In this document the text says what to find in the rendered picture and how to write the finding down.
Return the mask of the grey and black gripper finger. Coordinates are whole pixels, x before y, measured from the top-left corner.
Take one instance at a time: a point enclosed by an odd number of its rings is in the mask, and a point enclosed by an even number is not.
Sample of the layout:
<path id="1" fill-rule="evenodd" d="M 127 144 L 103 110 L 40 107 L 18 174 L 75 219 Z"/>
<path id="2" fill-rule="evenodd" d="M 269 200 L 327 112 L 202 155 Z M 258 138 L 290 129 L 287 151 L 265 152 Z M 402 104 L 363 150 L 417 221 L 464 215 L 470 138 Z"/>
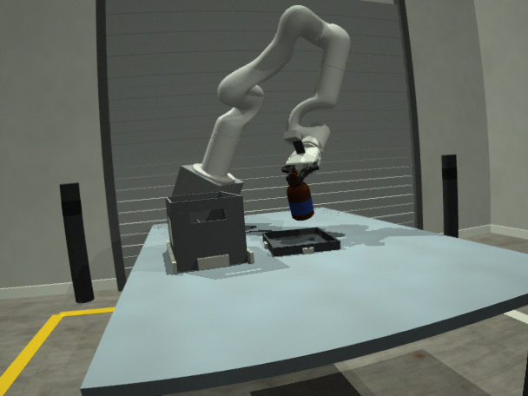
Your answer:
<path id="1" fill-rule="evenodd" d="M 303 168 L 299 171 L 296 176 L 298 183 L 301 184 L 304 178 L 308 176 L 308 174 L 316 170 L 319 170 L 319 165 L 317 162 L 314 162 L 312 167 L 308 167 L 307 164 L 304 164 Z"/>
<path id="2" fill-rule="evenodd" d="M 286 165 L 281 170 L 283 173 L 287 173 L 286 180 L 288 182 L 288 185 L 291 185 L 292 180 L 291 180 L 290 172 L 292 172 L 292 170 L 295 171 L 295 165 Z"/>

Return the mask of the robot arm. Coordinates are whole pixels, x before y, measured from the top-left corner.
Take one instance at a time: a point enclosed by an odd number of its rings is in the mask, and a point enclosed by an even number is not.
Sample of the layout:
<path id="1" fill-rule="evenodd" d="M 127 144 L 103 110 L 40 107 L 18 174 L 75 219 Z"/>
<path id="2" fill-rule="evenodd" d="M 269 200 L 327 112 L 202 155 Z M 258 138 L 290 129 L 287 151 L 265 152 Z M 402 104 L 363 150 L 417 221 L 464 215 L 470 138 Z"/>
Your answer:
<path id="1" fill-rule="evenodd" d="M 324 53 L 315 91 L 291 112 L 284 140 L 294 145 L 297 154 L 306 153 L 303 143 L 311 143 L 323 153 L 330 136 L 328 126 L 315 122 L 307 128 L 300 126 L 300 121 L 311 110 L 335 107 L 351 41 L 340 26 L 324 22 L 305 6 L 295 5 L 282 15 L 276 36 L 269 46 L 254 61 L 220 83 L 219 99 L 233 108 L 216 121 L 202 164 L 193 165 L 197 174 L 216 182 L 234 182 L 228 171 L 243 129 L 260 112 L 264 103 L 264 92 L 257 84 L 274 76 L 289 62 L 300 36 L 324 49 Z"/>

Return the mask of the brown bottle with blue label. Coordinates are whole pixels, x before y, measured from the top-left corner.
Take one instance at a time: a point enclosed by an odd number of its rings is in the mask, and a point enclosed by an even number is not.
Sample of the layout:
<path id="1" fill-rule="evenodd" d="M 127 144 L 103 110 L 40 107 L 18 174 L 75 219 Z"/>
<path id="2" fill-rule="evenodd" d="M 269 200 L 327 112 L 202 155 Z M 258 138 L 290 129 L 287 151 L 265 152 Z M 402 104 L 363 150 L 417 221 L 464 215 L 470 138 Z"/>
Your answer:
<path id="1" fill-rule="evenodd" d="M 314 206 L 308 185 L 299 184 L 297 174 L 297 170 L 290 172 L 292 184 L 287 187 L 287 198 L 293 219 L 304 221 L 314 215 Z"/>

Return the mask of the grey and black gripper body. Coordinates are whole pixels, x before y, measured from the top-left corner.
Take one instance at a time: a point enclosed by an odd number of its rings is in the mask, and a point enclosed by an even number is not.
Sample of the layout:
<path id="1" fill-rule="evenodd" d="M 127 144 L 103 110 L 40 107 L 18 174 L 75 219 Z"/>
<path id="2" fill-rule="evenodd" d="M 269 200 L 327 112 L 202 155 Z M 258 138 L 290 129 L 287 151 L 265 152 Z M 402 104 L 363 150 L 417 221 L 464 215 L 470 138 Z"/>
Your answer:
<path id="1" fill-rule="evenodd" d="M 309 146 L 309 144 L 311 146 Z M 304 164 L 307 164 L 307 166 L 310 167 L 313 166 L 314 162 L 317 162 L 320 166 L 320 150 L 311 143 L 303 143 L 303 145 L 306 153 L 297 154 L 295 150 L 288 158 L 286 163 L 286 165 L 295 165 L 295 169 L 298 170 L 298 172 L 303 168 Z"/>

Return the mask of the dark grey crate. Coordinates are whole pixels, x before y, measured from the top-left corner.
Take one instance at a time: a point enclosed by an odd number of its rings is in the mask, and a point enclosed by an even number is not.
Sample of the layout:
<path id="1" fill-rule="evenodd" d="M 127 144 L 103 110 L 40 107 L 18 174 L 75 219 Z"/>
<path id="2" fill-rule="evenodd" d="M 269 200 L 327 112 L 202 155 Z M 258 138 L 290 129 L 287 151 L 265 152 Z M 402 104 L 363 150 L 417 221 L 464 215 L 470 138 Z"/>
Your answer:
<path id="1" fill-rule="evenodd" d="M 197 258 L 223 254 L 228 254 L 229 265 L 248 262 L 242 195 L 213 192 L 166 198 L 177 272 L 197 270 Z"/>

